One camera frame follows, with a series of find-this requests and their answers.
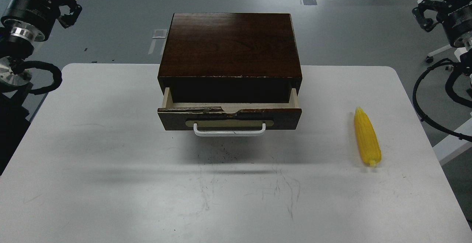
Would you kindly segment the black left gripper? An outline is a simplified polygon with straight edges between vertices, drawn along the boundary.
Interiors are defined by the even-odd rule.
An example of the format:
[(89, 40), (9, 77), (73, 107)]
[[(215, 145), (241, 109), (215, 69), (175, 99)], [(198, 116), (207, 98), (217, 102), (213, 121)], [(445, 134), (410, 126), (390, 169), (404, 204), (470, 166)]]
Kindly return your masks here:
[[(69, 14), (60, 15), (61, 6), (68, 6)], [(16, 22), (25, 22), (41, 33), (51, 33), (56, 19), (63, 28), (69, 28), (76, 23), (82, 9), (76, 0), (10, 0), (1, 23), (12, 27)]]

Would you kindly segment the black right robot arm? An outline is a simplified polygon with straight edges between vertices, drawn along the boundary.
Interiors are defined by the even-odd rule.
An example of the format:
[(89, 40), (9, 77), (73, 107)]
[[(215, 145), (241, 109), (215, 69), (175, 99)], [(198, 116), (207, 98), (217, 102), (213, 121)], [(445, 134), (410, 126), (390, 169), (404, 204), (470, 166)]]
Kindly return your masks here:
[(472, 0), (419, 0), (412, 9), (420, 28), (430, 32), (441, 24), (452, 48), (465, 48), (459, 60), (471, 62)]

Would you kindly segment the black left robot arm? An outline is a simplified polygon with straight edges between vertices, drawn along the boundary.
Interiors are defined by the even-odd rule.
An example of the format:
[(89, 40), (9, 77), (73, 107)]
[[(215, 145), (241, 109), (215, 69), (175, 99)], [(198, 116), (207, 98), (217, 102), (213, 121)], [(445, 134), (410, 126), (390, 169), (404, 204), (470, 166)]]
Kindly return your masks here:
[(27, 60), (34, 42), (48, 40), (55, 21), (73, 26), (82, 10), (76, 0), (10, 0), (1, 16), (1, 92), (19, 90), (31, 81), (29, 69), (52, 73), (49, 86), (31, 90), (39, 95), (56, 90), (62, 83), (61, 70), (51, 63)]

